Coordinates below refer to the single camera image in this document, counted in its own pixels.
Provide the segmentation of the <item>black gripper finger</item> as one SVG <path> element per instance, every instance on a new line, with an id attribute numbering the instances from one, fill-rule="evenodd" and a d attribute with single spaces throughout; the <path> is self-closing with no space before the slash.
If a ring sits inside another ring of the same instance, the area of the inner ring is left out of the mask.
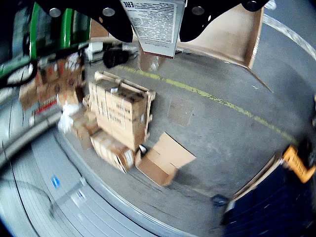
<path id="1" fill-rule="evenodd" d="M 46 13 L 53 8 L 62 13 L 67 8 L 75 10 L 97 21 L 116 39 L 133 40 L 131 23 L 119 0 L 38 0 L 37 3 Z"/>
<path id="2" fill-rule="evenodd" d="M 214 19 L 241 4 L 250 12 L 261 9 L 266 0 L 189 0 L 179 32 L 181 42 L 196 39 Z"/>

